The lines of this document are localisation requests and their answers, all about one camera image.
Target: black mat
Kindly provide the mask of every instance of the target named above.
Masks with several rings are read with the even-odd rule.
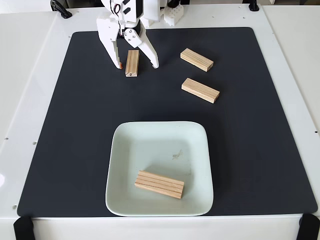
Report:
[[[312,189],[274,84],[250,28],[155,29],[153,69],[140,52],[138,77],[113,65],[97,32],[73,34],[18,214],[111,217],[105,203],[112,137],[133,121],[193,121],[207,132],[213,206],[206,215],[313,213]],[[126,65],[129,44],[118,40]],[[209,72],[180,59],[190,48]],[[214,104],[181,90],[186,78],[220,91]]]

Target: white robotic claw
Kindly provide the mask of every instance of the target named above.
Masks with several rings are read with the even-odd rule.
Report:
[[[143,24],[139,23],[140,36],[133,28],[127,28],[124,31],[124,39],[134,48],[139,47],[140,50],[150,59],[152,66],[157,69],[159,67],[158,55],[152,44],[150,43],[146,29]]]
[[[107,50],[111,60],[118,69],[122,69],[117,48],[119,24],[114,18],[109,18],[106,13],[96,20],[100,41]]]
[[[150,43],[140,17],[159,21],[162,14],[170,25],[175,25],[183,15],[179,0],[101,0],[110,16],[100,16],[97,20],[99,38],[110,55],[114,65],[121,69],[118,55],[117,37],[120,35],[134,48],[139,47],[150,59],[154,68],[159,67],[158,55]]]

